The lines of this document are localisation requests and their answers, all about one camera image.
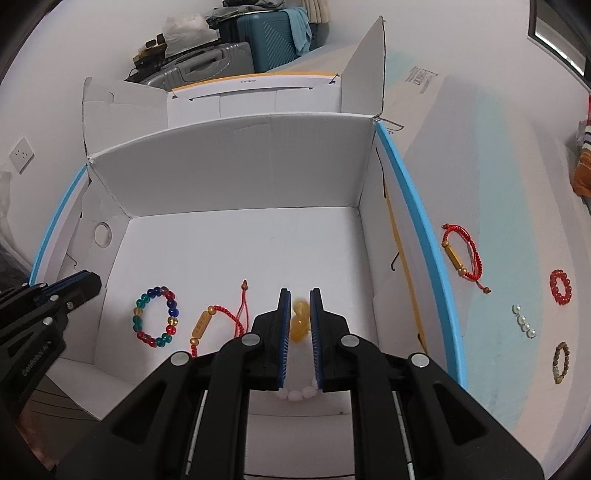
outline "yellow tape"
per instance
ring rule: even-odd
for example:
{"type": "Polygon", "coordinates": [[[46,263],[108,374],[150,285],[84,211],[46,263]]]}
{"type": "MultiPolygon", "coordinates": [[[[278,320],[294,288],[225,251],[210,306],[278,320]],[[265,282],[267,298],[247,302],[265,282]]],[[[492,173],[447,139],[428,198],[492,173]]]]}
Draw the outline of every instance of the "yellow tape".
{"type": "Polygon", "coordinates": [[[392,204],[390,203],[390,194],[388,193],[388,188],[386,187],[386,185],[384,185],[384,189],[386,193],[386,203],[388,204],[388,212],[390,214],[390,223],[392,224],[392,234],[394,235],[394,241],[396,242],[398,252],[400,253],[402,269],[404,270],[404,276],[406,277],[406,281],[408,284],[410,302],[413,305],[414,321],[417,324],[418,331],[418,341],[421,343],[421,346],[423,347],[423,350],[425,350],[425,353],[428,353],[427,341],[425,339],[425,332],[423,330],[423,323],[421,322],[421,314],[418,311],[417,297],[414,293],[413,279],[410,276],[410,270],[408,269],[408,261],[406,255],[404,254],[404,249],[402,248],[402,240],[400,238],[400,233],[398,232],[398,227],[396,226],[394,211],[392,210],[392,204]]]}

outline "brown bead bracelet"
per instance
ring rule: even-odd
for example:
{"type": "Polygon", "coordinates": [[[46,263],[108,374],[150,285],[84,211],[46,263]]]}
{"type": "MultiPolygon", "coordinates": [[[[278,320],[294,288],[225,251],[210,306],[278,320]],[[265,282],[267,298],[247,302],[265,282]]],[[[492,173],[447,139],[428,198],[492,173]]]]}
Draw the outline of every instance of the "brown bead bracelet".
{"type": "Polygon", "coordinates": [[[552,361],[552,373],[554,374],[554,382],[558,385],[562,382],[564,377],[569,371],[569,346],[566,342],[560,342],[558,347],[556,347],[556,351],[554,352],[554,360],[552,361]],[[564,368],[562,373],[558,373],[558,359],[560,358],[560,351],[564,351],[564,368]]]}

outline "round hole in box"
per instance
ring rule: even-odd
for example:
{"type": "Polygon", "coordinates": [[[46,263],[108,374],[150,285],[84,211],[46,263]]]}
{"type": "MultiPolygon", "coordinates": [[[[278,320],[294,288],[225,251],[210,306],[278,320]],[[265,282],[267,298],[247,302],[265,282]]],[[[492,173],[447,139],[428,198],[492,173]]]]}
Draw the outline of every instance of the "round hole in box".
{"type": "Polygon", "coordinates": [[[111,227],[105,222],[101,222],[95,227],[95,243],[101,248],[107,248],[113,240],[111,227]]]}

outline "suitcase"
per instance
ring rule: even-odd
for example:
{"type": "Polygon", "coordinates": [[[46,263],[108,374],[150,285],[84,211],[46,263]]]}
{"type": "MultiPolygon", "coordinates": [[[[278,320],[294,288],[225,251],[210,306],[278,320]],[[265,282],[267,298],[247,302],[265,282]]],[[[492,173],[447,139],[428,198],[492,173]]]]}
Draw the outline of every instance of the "suitcase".
{"type": "Polygon", "coordinates": [[[286,12],[249,12],[218,24],[224,42],[246,41],[255,72],[264,73],[298,58],[286,12]]]}
{"type": "Polygon", "coordinates": [[[189,83],[254,72],[251,48],[248,43],[242,42],[183,55],[140,83],[170,92],[189,83]]]}

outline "white cardboard box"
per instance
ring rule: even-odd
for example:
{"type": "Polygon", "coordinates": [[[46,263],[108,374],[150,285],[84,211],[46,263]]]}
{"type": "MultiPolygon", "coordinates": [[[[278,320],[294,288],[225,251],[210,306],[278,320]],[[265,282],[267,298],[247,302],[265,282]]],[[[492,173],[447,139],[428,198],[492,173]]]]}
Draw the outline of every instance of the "white cardboard box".
{"type": "MultiPolygon", "coordinates": [[[[282,287],[292,297],[318,287],[327,310],[385,352],[421,351],[421,332],[428,353],[463,384],[440,249],[378,121],[384,60],[380,18],[340,76],[275,73],[173,93],[87,79],[89,162],[49,226],[31,282],[89,270],[103,289],[70,315],[51,379],[103,418],[162,361],[188,350],[203,309],[235,311],[245,278],[252,318],[276,308],[282,287]],[[173,342],[151,349],[131,317],[156,285],[174,290],[180,315],[173,342]]],[[[159,335],[166,317],[155,301],[144,329],[159,335]]],[[[232,335],[229,320],[212,322],[199,354],[232,335]]],[[[301,389],[313,375],[310,339],[292,343],[287,387],[301,389]]],[[[347,393],[290,403],[253,392],[249,413],[246,473],[353,473],[347,393]],[[320,445],[323,460],[305,461],[320,445]]]]}

